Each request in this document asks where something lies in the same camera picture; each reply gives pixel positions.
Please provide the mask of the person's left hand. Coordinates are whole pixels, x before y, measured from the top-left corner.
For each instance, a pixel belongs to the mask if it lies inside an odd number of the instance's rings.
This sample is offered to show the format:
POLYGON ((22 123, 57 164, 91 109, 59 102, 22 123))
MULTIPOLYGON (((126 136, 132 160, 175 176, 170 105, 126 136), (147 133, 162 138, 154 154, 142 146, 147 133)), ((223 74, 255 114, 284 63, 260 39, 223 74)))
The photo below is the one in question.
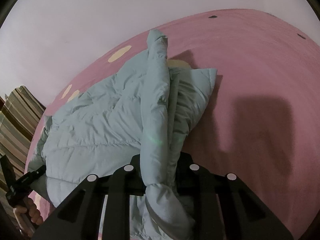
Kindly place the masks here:
POLYGON ((15 206, 13 208, 13 212, 20 228, 27 227, 27 224, 22 217, 22 215, 25 214, 30 216, 32 223, 36 225, 41 225, 43 223, 43 218, 40 214, 40 211, 37 209, 34 201, 29 197, 25 197, 23 199, 23 205, 15 206))

